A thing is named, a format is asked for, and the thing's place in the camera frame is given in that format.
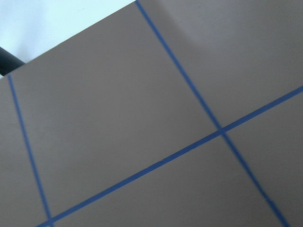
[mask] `grid square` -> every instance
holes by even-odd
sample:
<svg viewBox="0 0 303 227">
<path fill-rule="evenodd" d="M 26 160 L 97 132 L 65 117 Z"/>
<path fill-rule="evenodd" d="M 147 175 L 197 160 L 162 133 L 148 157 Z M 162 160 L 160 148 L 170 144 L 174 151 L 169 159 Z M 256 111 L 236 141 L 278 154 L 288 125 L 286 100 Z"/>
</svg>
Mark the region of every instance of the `grid square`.
<svg viewBox="0 0 303 227">
<path fill-rule="evenodd" d="M 215 131 L 134 4 L 12 77 L 54 216 Z"/>
<path fill-rule="evenodd" d="M 299 94 L 228 132 L 293 227 L 303 221 L 302 103 Z"/>
<path fill-rule="evenodd" d="M 1 226 L 46 221 L 7 78 L 0 81 L 0 195 Z"/>
<path fill-rule="evenodd" d="M 279 226 L 221 138 L 56 223 L 81 226 Z"/>
<path fill-rule="evenodd" d="M 303 2 L 141 0 L 222 125 L 303 84 Z"/>
</svg>

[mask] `blue line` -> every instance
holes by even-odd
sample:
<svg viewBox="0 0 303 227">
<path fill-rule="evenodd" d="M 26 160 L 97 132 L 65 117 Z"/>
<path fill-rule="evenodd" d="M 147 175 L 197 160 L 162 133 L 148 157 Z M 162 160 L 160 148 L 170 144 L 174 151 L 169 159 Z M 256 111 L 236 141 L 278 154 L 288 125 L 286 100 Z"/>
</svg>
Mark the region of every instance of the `blue line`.
<svg viewBox="0 0 303 227">
<path fill-rule="evenodd" d="M 240 162 L 240 164 L 242 165 L 242 167 L 244 168 L 244 170 L 246 171 L 246 173 L 248 174 L 248 176 L 250 177 L 250 179 L 253 181 L 253 183 L 255 184 L 255 186 L 257 187 L 257 189 L 259 190 L 259 192 L 261 193 L 261 195 L 264 197 L 265 201 L 268 203 L 268 205 L 270 206 L 270 208 L 272 209 L 272 211 L 275 213 L 276 217 L 280 220 L 280 222 L 281 222 L 281 224 L 283 226 L 289 227 L 290 225 L 287 223 L 285 217 L 283 216 L 283 214 L 281 213 L 281 211 L 278 209 L 278 207 L 273 203 L 273 201 L 269 198 L 269 196 L 265 193 L 265 191 L 262 188 L 261 184 L 258 182 L 257 178 L 255 177 L 255 175 L 251 171 L 249 165 L 244 160 L 243 156 L 240 154 L 240 152 L 238 151 L 238 149 L 236 148 L 236 146 L 233 144 L 232 140 L 222 130 L 222 127 L 221 127 L 219 121 L 216 119 L 215 115 L 212 113 L 212 111 L 210 110 L 209 106 L 206 104 L 205 100 L 200 95 L 200 93 L 197 90 L 197 88 L 195 87 L 194 83 L 191 81 L 191 79 L 189 78 L 189 76 L 187 75 L 187 73 L 185 72 L 185 70 L 183 69 L 182 65 L 180 64 L 180 62 L 176 58 L 175 54 L 170 49 L 170 47 L 168 46 L 168 44 L 166 43 L 166 41 L 164 40 L 164 38 L 162 37 L 162 35 L 158 31 L 158 29 L 154 25 L 154 23 L 150 19 L 150 17 L 145 12 L 145 10 L 142 7 L 142 5 L 140 4 L 140 2 L 138 0 L 136 0 L 135 3 L 137 5 L 138 9 L 140 10 L 140 12 L 142 13 L 143 17 L 145 18 L 146 22 L 149 24 L 149 26 L 151 27 L 151 29 L 153 30 L 153 32 L 155 33 L 155 35 L 159 39 L 160 43 L 162 44 L 162 46 L 166 50 L 167 54 L 170 56 L 170 58 L 172 59 L 172 61 L 176 65 L 177 69 L 179 70 L 179 72 L 183 76 L 184 80 L 187 82 L 188 86 L 193 91 L 194 95 L 196 96 L 196 98 L 200 102 L 201 106 L 204 108 L 204 110 L 206 111 L 207 115 L 212 120 L 212 122 L 216 126 L 216 128 L 221 132 L 221 134 L 222 134 L 225 142 L 230 147 L 230 149 L 232 150 L 233 154 L 238 159 L 238 161 Z"/>
<path fill-rule="evenodd" d="M 244 117 L 236 120 L 235 122 L 233 122 L 233 123 L 231 123 L 231 124 L 223 127 L 222 131 L 228 132 L 228 131 L 230 131 L 230 130 L 236 128 L 236 127 L 238 127 L 239 125 L 241 125 L 241 124 L 249 121 L 250 119 L 252 119 L 252 118 L 254 118 L 254 117 L 256 117 L 256 116 L 264 113 L 265 111 L 267 111 L 267 110 L 269 110 L 269 109 L 271 109 L 271 108 L 273 108 L 273 107 L 281 104 L 282 102 L 285 102 L 286 100 L 288 100 L 288 99 L 290 99 L 290 98 L 292 98 L 292 97 L 300 94 L 301 92 L 303 92 L 303 86 L 297 88 L 294 91 L 291 91 L 290 93 L 288 93 L 288 94 L 286 94 L 286 95 L 284 95 L 284 96 L 276 99 L 275 101 L 273 101 L 273 102 L 271 102 L 271 103 L 269 103 L 269 104 L 267 104 L 267 105 L 259 108 L 258 110 L 255 110 L 252 113 L 250 113 L 250 114 L 248 114 L 248 115 L 246 115 L 246 116 L 244 116 Z M 183 148 L 182 150 L 177 151 L 176 153 L 174 153 L 174 154 L 166 157 L 162 161 L 160 161 L 158 163 L 155 163 L 155 164 L 153 164 L 153 165 L 151 165 L 151 166 L 143 169 L 142 171 L 140 171 L 140 172 L 138 172 L 138 173 L 136 173 L 136 174 L 134 174 L 134 175 L 132 175 L 132 176 L 124 179 L 123 181 L 121 181 L 121 182 L 119 182 L 119 183 L 117 183 L 117 184 L 115 184 L 115 185 L 113 185 L 113 186 L 105 189 L 104 191 L 102 191 L 102 192 L 100 192 L 100 193 L 98 193 L 98 194 L 90 197 L 89 199 L 87 199 L 87 200 L 79 203 L 78 205 L 75 205 L 74 207 L 69 208 L 68 210 L 62 212 L 61 214 L 59 214 L 57 216 L 55 216 L 53 218 L 53 222 L 56 222 L 56 221 L 58 221 L 58 220 L 60 220 L 60 219 L 62 219 L 64 217 L 66 217 L 66 216 L 68 216 L 68 215 L 70 215 L 70 214 L 72 214 L 72 213 L 80 210 L 81 208 L 83 208 L 83 207 L 85 207 L 85 206 L 93 203 L 94 201 L 96 201 L 96 200 L 104 197 L 105 195 L 110 194 L 111 192 L 113 192 L 113 191 L 115 191 L 115 190 L 123 187 L 124 185 L 126 185 L 126 184 L 128 184 L 128 183 L 130 183 L 130 182 L 132 182 L 132 181 L 134 181 L 136 179 L 138 179 L 141 176 L 144 176 L 145 174 L 147 174 L 147 173 L 149 173 L 149 172 L 151 172 L 151 171 L 159 168 L 160 166 L 162 166 L 162 165 L 164 165 L 164 164 L 166 164 L 166 163 L 168 163 L 168 162 L 170 162 L 170 161 L 178 158 L 179 156 L 181 156 L 183 154 L 186 154 L 187 152 L 189 152 L 189 151 L 191 151 L 191 150 L 193 150 L 193 149 L 195 149 L 195 148 L 197 148 L 197 147 L 199 147 L 199 146 L 207 143 L 208 141 L 210 141 L 210 140 L 212 140 L 214 138 L 217 138 L 220 135 L 221 135 L 221 131 L 215 131 L 215 132 L 213 132 L 212 134 L 210 134 L 210 135 L 208 135 L 208 136 L 200 139 L 199 141 L 197 141 L 197 142 L 195 142 L 195 143 L 187 146 L 186 148 Z M 38 225 L 37 227 L 45 227 L 45 226 L 47 226 L 47 224 L 48 224 L 47 222 L 44 222 L 44 223 L 41 223 L 40 225 Z"/>
<path fill-rule="evenodd" d="M 8 77 L 8 80 L 9 80 L 9 87 L 10 87 L 10 90 L 11 90 L 11 94 L 13 96 L 15 109 L 16 109 L 16 112 L 17 112 L 17 115 L 18 115 L 21 131 L 22 131 L 22 135 L 23 135 L 23 140 L 24 140 L 25 146 L 27 148 L 27 154 L 28 154 L 28 157 L 29 157 L 29 161 L 30 161 L 30 164 L 32 166 L 32 170 L 33 170 L 33 173 L 34 173 L 34 176 L 35 176 L 36 184 L 38 186 L 38 190 L 39 190 L 40 197 L 41 197 L 41 200 L 42 200 L 42 203 L 43 203 L 45 214 L 46 214 L 46 217 L 48 219 L 48 221 L 46 223 L 47 223 L 47 226 L 50 225 L 51 227 L 53 227 L 52 216 L 51 216 L 48 204 L 47 204 L 47 200 L 46 200 L 45 193 L 44 193 L 44 190 L 43 190 L 43 187 L 42 187 L 42 183 L 41 183 L 41 180 L 40 180 L 40 177 L 39 177 L 39 174 L 38 174 L 38 170 L 37 170 L 37 167 L 36 167 L 36 164 L 35 164 L 35 161 L 34 161 L 34 156 L 33 156 L 33 153 L 32 153 L 32 149 L 31 149 L 29 139 L 28 139 L 28 136 L 27 136 L 27 131 L 26 131 L 24 121 L 23 121 L 23 118 L 22 118 L 21 109 L 20 109 L 19 102 L 18 102 L 18 99 L 17 99 L 17 94 L 16 94 L 16 91 L 15 91 L 13 79 L 10 75 L 8 75 L 7 77 Z"/>
</svg>

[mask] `diagonal blue line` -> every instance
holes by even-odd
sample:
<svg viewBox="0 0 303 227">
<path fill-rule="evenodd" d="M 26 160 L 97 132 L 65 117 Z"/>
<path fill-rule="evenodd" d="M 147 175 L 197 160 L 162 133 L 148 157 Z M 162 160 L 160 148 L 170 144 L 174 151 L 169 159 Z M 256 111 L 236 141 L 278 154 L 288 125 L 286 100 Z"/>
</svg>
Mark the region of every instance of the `diagonal blue line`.
<svg viewBox="0 0 303 227">
<path fill-rule="evenodd" d="M 48 219 L 48 221 L 46 222 L 47 223 L 46 226 L 50 225 L 51 227 L 53 227 L 52 216 L 51 216 L 48 204 L 47 204 L 45 193 L 44 193 L 44 190 L 43 190 L 43 187 L 42 187 L 42 183 L 41 183 L 41 180 L 40 180 L 40 177 L 39 177 L 39 174 L 38 174 L 38 170 L 37 170 L 37 167 L 36 167 L 36 163 L 35 163 L 35 160 L 34 160 L 32 149 L 31 149 L 29 139 L 28 139 L 28 136 L 27 136 L 27 131 L 26 131 L 24 121 L 23 121 L 23 118 L 22 118 L 22 113 L 21 113 L 21 109 L 20 109 L 19 102 L 18 102 L 18 99 L 17 99 L 17 94 L 16 94 L 16 91 L 15 91 L 13 79 L 10 75 L 8 75 L 7 77 L 8 77 L 8 80 L 9 80 L 9 87 L 10 87 L 10 90 L 11 90 L 11 94 L 13 96 L 15 109 L 16 109 L 16 112 L 17 112 L 17 115 L 18 115 L 21 131 L 22 131 L 22 135 L 23 135 L 23 140 L 24 140 L 25 146 L 27 148 L 27 154 L 28 154 L 28 157 L 29 157 L 29 161 L 30 161 L 32 171 L 33 171 L 34 176 L 35 176 L 36 184 L 38 186 L 38 190 L 39 190 L 40 197 L 41 197 L 41 200 L 42 200 L 42 203 L 43 203 L 45 214 L 46 214 L 46 217 Z"/>
<path fill-rule="evenodd" d="M 252 118 L 254 118 L 254 117 L 256 117 L 256 116 L 264 113 L 265 111 L 270 110 L 271 108 L 273 108 L 273 107 L 275 107 L 275 106 L 277 106 L 277 105 L 279 105 L 279 104 L 287 101 L 288 99 L 290 99 L 290 98 L 292 98 L 292 97 L 300 94 L 301 92 L 303 92 L 303 86 L 295 89 L 294 91 L 289 92 L 288 94 L 286 94 L 286 95 L 284 95 L 284 96 L 276 99 L 275 101 L 273 101 L 273 102 L 271 102 L 271 103 L 269 103 L 269 104 L 267 104 L 267 105 L 259 108 L 258 110 L 255 110 L 255 111 L 251 112 L 250 114 L 248 114 L 248 115 L 246 115 L 246 116 L 244 116 L 244 117 L 236 120 L 235 122 L 233 122 L 233 123 L 231 123 L 231 124 L 223 127 L 221 131 L 228 132 L 229 130 L 232 130 L 232 129 L 236 128 L 237 126 L 239 126 L 239 125 L 241 125 L 241 124 L 249 121 L 250 119 L 252 119 Z M 208 135 L 208 136 L 206 136 L 206 137 L 198 140 L 197 142 L 195 142 L 195 143 L 187 146 L 186 148 L 183 148 L 182 150 L 177 151 L 176 153 L 174 153 L 174 154 L 166 157 L 162 161 L 157 162 L 157 163 L 155 163 L 155 164 L 153 164 L 153 165 L 151 165 L 151 166 L 143 169 L 142 171 L 140 171 L 140 172 L 138 172 L 138 173 L 136 173 L 136 174 L 134 174 L 134 175 L 132 175 L 132 176 L 124 179 L 124 180 L 122 180 L 121 182 L 119 182 L 119 183 L 117 183 L 117 184 L 115 184 L 115 185 L 113 185 L 113 186 L 105 189 L 104 191 L 102 191 L 102 192 L 100 192 L 100 193 L 98 193 L 98 194 L 90 197 L 89 199 L 87 199 L 87 200 L 85 200 L 85 201 L 83 201 L 83 202 L 81 202 L 81 203 L 79 203 L 79 204 L 77 204 L 77 205 L 69 208 L 68 210 L 62 212 L 61 214 L 58 214 L 57 216 L 53 217 L 53 222 L 56 222 L 56 221 L 58 221 L 58 220 L 60 220 L 60 219 L 62 219 L 64 217 L 66 217 L 66 216 L 68 216 L 68 215 L 70 215 L 70 214 L 72 214 L 72 213 L 80 210 L 81 208 L 86 207 L 87 205 L 93 203 L 94 201 L 96 201 L 98 199 L 101 199 L 102 197 L 104 197 L 104 196 L 106 196 L 106 195 L 114 192 L 115 190 L 117 190 L 117 189 L 125 186 L 126 184 L 128 184 L 128 183 L 130 183 L 130 182 L 132 182 L 132 181 L 134 181 L 134 180 L 136 180 L 138 178 L 140 178 L 141 176 L 144 176 L 145 174 L 147 174 L 147 173 L 149 173 L 149 172 L 151 172 L 151 171 L 153 171 L 153 170 L 161 167 L 162 165 L 164 165 L 164 164 L 166 164 L 166 163 L 168 163 L 168 162 L 170 162 L 170 161 L 172 161 L 172 160 L 174 160 L 174 159 L 176 159 L 176 158 L 178 158 L 178 157 L 186 154 L 187 152 L 189 152 L 189 151 L 191 151 L 191 150 L 193 150 L 193 149 L 195 149 L 195 148 L 197 148 L 197 147 L 199 147 L 199 146 L 207 143 L 208 141 L 213 140 L 214 138 L 217 138 L 218 136 L 221 135 L 221 133 L 222 133 L 221 131 L 218 130 L 218 131 L 213 132 L 212 134 L 210 134 L 210 135 Z M 38 225 L 37 227 L 45 227 L 47 225 L 48 225 L 48 222 L 43 222 L 40 225 Z"/>
<path fill-rule="evenodd" d="M 201 106 L 206 111 L 207 115 L 209 116 L 209 118 L 211 119 L 211 121 L 213 122 L 213 124 L 222 133 L 222 136 L 223 136 L 225 142 L 227 143 L 227 145 L 229 146 L 229 148 L 232 150 L 233 154 L 235 155 L 235 157 L 237 158 L 237 160 L 240 162 L 240 164 L 244 168 L 244 170 L 247 173 L 247 175 L 253 181 L 253 183 L 255 184 L 255 186 L 257 187 L 257 189 L 259 190 L 259 192 L 261 193 L 261 195 L 265 199 L 265 201 L 268 203 L 268 205 L 270 206 L 270 208 L 272 209 L 272 211 L 274 212 L 274 214 L 276 215 L 276 217 L 279 219 L 279 221 L 281 222 L 281 224 L 283 226 L 285 226 L 285 227 L 289 227 L 290 225 L 287 223 L 286 218 L 283 216 L 282 212 L 278 209 L 278 207 L 276 206 L 276 204 L 266 194 L 266 192 L 262 188 L 261 184 L 258 182 L 256 176 L 253 174 L 253 172 L 250 169 L 249 165 L 247 164 L 247 162 L 245 161 L 245 159 L 241 155 L 241 153 L 238 151 L 238 149 L 236 148 L 236 146 L 234 145 L 234 143 L 232 142 L 232 140 L 222 130 L 222 127 L 221 127 L 219 121 L 216 119 L 215 115 L 213 114 L 213 112 L 211 111 L 211 109 L 209 108 L 209 106 L 207 105 L 206 101 L 200 95 L 200 93 L 197 90 L 197 88 L 195 87 L 194 83 L 189 78 L 189 76 L 185 72 L 184 68 L 182 67 L 182 65 L 180 64 L 180 62 L 178 61 L 178 59 L 176 58 L 175 54 L 170 49 L 170 47 L 168 46 L 168 44 L 164 40 L 163 36 L 160 34 L 160 32 L 158 31 L 157 27 L 154 25 L 154 23 L 152 22 L 152 20 L 150 19 L 150 17 L 146 13 L 146 11 L 144 10 L 144 8 L 140 4 L 140 2 L 138 0 L 136 0 L 135 3 L 137 5 L 138 9 L 140 10 L 140 12 L 142 13 L 143 17 L 145 18 L 146 22 L 149 24 L 149 26 L 151 27 L 151 29 L 153 30 L 153 32 L 155 33 L 155 35 L 159 39 L 160 43 L 162 44 L 162 46 L 166 50 L 167 54 L 170 56 L 171 60 L 176 65 L 176 67 L 179 70 L 180 74 L 183 76 L 184 80 L 187 82 L 188 86 L 193 91 L 194 95 L 196 96 L 196 98 L 200 102 Z"/>
</svg>

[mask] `blue tape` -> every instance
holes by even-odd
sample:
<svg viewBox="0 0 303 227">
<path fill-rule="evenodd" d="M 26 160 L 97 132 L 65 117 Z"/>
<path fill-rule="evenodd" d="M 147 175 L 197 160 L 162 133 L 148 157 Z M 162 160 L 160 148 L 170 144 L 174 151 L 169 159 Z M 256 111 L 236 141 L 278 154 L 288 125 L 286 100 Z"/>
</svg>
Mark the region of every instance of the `blue tape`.
<svg viewBox="0 0 303 227">
<path fill-rule="evenodd" d="M 265 201 L 268 203 L 268 205 L 270 206 L 270 208 L 272 209 L 272 211 L 274 212 L 274 214 L 276 215 L 276 217 L 280 220 L 281 224 L 284 227 L 289 227 L 289 224 L 287 223 L 285 217 L 283 216 L 283 214 L 281 213 L 281 211 L 278 209 L 278 207 L 276 206 L 276 204 L 274 204 L 274 202 L 266 194 L 266 192 L 262 188 L 261 184 L 258 182 L 257 178 L 255 177 L 255 175 L 253 174 L 252 170 L 248 166 L 247 162 L 244 160 L 244 158 L 241 155 L 241 153 L 238 151 L 238 149 L 236 148 L 236 146 L 234 145 L 234 143 L 232 142 L 232 140 L 228 137 L 228 135 L 222 130 L 222 127 L 221 127 L 219 121 L 217 120 L 217 118 L 215 117 L 215 115 L 212 113 L 212 111 L 210 110 L 210 108 L 207 105 L 207 103 L 205 102 L 205 100 L 200 95 L 200 93 L 197 90 L 197 88 L 195 87 L 194 83 L 191 81 L 191 79 L 189 78 L 189 76 L 187 75 L 187 73 L 185 72 L 185 70 L 183 69 L 182 65 L 180 64 L 180 62 L 176 58 L 175 54 L 170 49 L 170 47 L 168 46 L 168 44 L 166 43 L 166 41 L 164 40 L 164 38 L 162 37 L 162 35 L 158 31 L 158 29 L 156 28 L 156 26 L 154 25 L 154 23 L 152 22 L 152 20 L 148 16 L 148 14 L 146 13 L 146 11 L 144 10 L 144 8 L 140 4 L 140 2 L 138 0 L 136 0 L 135 3 L 137 5 L 138 9 L 140 10 L 140 12 L 142 13 L 143 17 L 145 18 L 146 22 L 149 24 L 149 26 L 151 27 L 151 29 L 153 30 L 153 32 L 155 33 L 155 35 L 159 39 L 160 43 L 162 44 L 162 46 L 166 50 L 167 54 L 170 56 L 171 60 L 176 65 L 176 67 L 179 70 L 180 74 L 183 76 L 184 80 L 187 82 L 188 86 L 193 91 L 194 95 L 196 96 L 196 98 L 200 102 L 201 106 L 206 111 L 207 115 L 209 116 L 209 118 L 211 119 L 211 121 L 213 122 L 213 124 L 222 133 L 222 136 L 223 136 L 225 142 L 227 143 L 227 145 L 229 146 L 229 148 L 232 150 L 233 154 L 235 155 L 235 157 L 237 158 L 237 160 L 240 162 L 240 164 L 244 168 L 244 170 L 247 173 L 247 175 L 253 181 L 253 183 L 255 184 L 255 186 L 257 187 L 257 189 L 259 190 L 259 192 L 261 193 L 261 195 L 265 199 Z"/>
<path fill-rule="evenodd" d="M 23 140 L 24 140 L 25 146 L 27 148 L 27 154 L 28 154 L 28 157 L 29 157 L 29 161 L 30 161 L 32 171 L 33 171 L 34 176 L 35 176 L 36 184 L 37 184 L 37 187 L 38 187 L 38 190 L 39 190 L 39 193 L 40 193 L 40 197 L 41 197 L 41 200 L 42 200 L 42 203 L 43 203 L 44 211 L 45 211 L 46 217 L 48 219 L 48 221 L 46 222 L 47 223 L 46 226 L 53 227 L 52 216 L 51 216 L 48 204 L 47 204 L 45 193 L 44 193 L 44 190 L 43 190 L 43 187 L 42 187 L 42 183 L 41 183 L 41 180 L 40 180 L 40 177 L 39 177 L 39 174 L 38 174 L 38 170 L 37 170 L 37 167 L 36 167 L 36 164 L 35 164 L 32 149 L 31 149 L 29 139 L 28 139 L 28 136 L 27 136 L 27 131 L 26 131 L 24 121 L 23 121 L 23 118 L 22 118 L 22 113 L 21 113 L 19 102 L 18 102 L 18 99 L 17 99 L 17 94 L 16 94 L 16 91 L 15 91 L 13 79 L 10 75 L 8 75 L 7 77 L 8 77 L 8 80 L 9 80 L 9 87 L 10 87 L 10 90 L 11 90 L 11 94 L 13 96 L 15 109 L 16 109 L 16 112 L 17 112 L 17 115 L 18 115 L 21 131 L 22 131 L 22 135 L 23 135 Z"/>
<path fill-rule="evenodd" d="M 170 162 L 170 161 L 172 161 L 172 160 L 174 160 L 174 159 L 182 156 L 183 154 L 188 153 L 189 151 L 191 151 L 191 150 L 193 150 L 193 149 L 195 149 L 195 148 L 197 148 L 197 147 L 199 147 L 199 146 L 207 143 L 208 141 L 213 140 L 214 138 L 217 138 L 218 136 L 221 136 L 222 131 L 228 132 L 229 130 L 232 130 L 232 129 L 238 127 L 239 125 L 241 125 L 241 124 L 249 121 L 250 119 L 252 119 L 252 118 L 254 118 L 254 117 L 256 117 L 256 116 L 264 113 L 267 110 L 270 110 L 271 108 L 273 108 L 273 107 L 275 107 L 275 106 L 277 106 L 277 105 L 285 102 L 286 100 L 288 100 L 288 99 L 290 99 L 290 98 L 292 98 L 292 97 L 300 94 L 301 92 L 303 92 L 303 86 L 301 86 L 301 87 L 297 88 L 296 90 L 291 91 L 290 93 L 288 93 L 288 94 L 286 94 L 286 95 L 284 95 L 284 96 L 276 99 L 275 101 L 273 101 L 273 102 L 271 102 L 271 103 L 269 103 L 269 104 L 267 104 L 267 105 L 259 108 L 258 110 L 255 110 L 252 113 L 250 113 L 250 114 L 248 114 L 248 115 L 246 115 L 246 116 L 244 116 L 244 117 L 236 120 L 235 122 L 233 122 L 233 123 L 231 123 L 231 124 L 223 127 L 221 130 L 215 131 L 212 134 L 210 134 L 210 135 L 208 135 L 208 136 L 206 136 L 206 137 L 198 140 L 197 142 L 195 142 L 195 143 L 187 146 L 186 148 L 183 148 L 182 150 L 177 151 L 176 153 L 174 153 L 174 154 L 166 157 L 162 161 L 157 162 L 157 163 L 155 163 L 155 164 L 153 164 L 153 165 L 151 165 L 151 166 L 143 169 L 142 171 L 140 171 L 140 172 L 138 172 L 138 173 L 136 173 L 136 174 L 134 174 L 134 175 L 132 175 L 132 176 L 124 179 L 123 181 L 121 181 L 121 182 L 119 182 L 119 183 L 117 183 L 117 184 L 115 184 L 115 185 L 113 185 L 113 186 L 105 189 L 104 191 L 102 191 L 102 192 L 100 192 L 100 193 L 98 193 L 98 194 L 90 197 L 89 199 L 87 199 L 87 200 L 85 200 L 85 201 L 83 201 L 83 202 L 81 202 L 81 203 L 79 203 L 79 204 L 77 204 L 77 205 L 69 208 L 68 210 L 62 212 L 61 214 L 53 217 L 53 222 L 56 222 L 56 221 L 58 221 L 58 220 L 60 220 L 60 219 L 62 219 L 64 217 L 66 217 L 66 216 L 68 216 L 68 215 L 70 215 L 70 214 L 72 214 L 72 213 L 80 210 L 81 208 L 83 208 L 83 207 L 85 207 L 85 206 L 93 203 L 94 201 L 96 201 L 98 199 L 101 199 L 102 197 L 104 197 L 104 196 L 106 196 L 106 195 L 114 192 L 115 190 L 123 187 L 124 185 L 126 185 L 126 184 L 128 184 L 128 183 L 130 183 L 130 182 L 132 182 L 132 181 L 134 181 L 136 179 L 138 179 L 139 177 L 144 176 L 145 174 L 147 174 L 147 173 L 149 173 L 149 172 L 151 172 L 151 171 L 159 168 L 160 166 L 162 166 L 162 165 L 164 165 L 164 164 L 166 164 L 166 163 L 168 163 L 168 162 Z M 270 206 L 273 209 L 276 207 L 274 205 L 274 203 L 273 203 L 273 205 L 270 205 Z M 41 223 L 40 225 L 38 225 L 37 227 L 45 227 L 47 225 L 48 225 L 48 223 L 44 222 L 44 223 Z"/>
</svg>

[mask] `black object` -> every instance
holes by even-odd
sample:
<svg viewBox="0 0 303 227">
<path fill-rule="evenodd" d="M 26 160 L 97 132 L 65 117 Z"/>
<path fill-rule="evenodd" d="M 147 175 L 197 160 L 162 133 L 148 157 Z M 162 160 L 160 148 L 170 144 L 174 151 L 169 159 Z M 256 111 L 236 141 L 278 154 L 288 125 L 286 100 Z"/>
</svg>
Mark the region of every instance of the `black object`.
<svg viewBox="0 0 303 227">
<path fill-rule="evenodd" d="M 5 76 L 25 63 L 0 47 L 0 74 Z"/>
</svg>

